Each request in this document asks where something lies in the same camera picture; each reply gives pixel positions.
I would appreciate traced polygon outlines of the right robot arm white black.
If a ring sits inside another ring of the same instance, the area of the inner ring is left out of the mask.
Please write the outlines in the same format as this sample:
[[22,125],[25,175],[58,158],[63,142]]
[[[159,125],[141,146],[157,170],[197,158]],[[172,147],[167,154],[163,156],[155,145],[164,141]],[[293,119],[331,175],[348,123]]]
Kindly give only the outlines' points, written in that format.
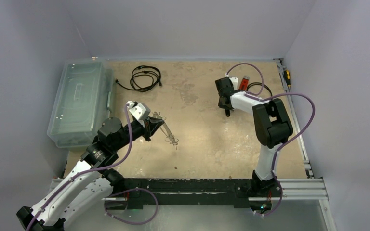
[[232,110],[250,114],[261,144],[258,164],[252,173],[251,189],[262,196],[276,184],[276,165],[282,145],[293,134],[293,127],[283,101],[279,98],[265,100],[235,89],[229,77],[215,81],[219,95],[218,107],[230,116]]

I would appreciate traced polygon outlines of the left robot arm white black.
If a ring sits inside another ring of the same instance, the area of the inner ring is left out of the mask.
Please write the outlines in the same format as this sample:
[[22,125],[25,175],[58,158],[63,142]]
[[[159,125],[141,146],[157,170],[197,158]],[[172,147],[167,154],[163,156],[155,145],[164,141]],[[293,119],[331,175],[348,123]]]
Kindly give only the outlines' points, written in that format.
[[102,198],[138,191],[128,188],[126,179],[114,169],[118,150],[143,137],[151,136],[165,121],[146,116],[128,120],[122,125],[118,118],[106,119],[94,141],[86,149],[70,173],[41,201],[32,207],[20,208],[16,216],[26,231],[63,231],[73,218]]

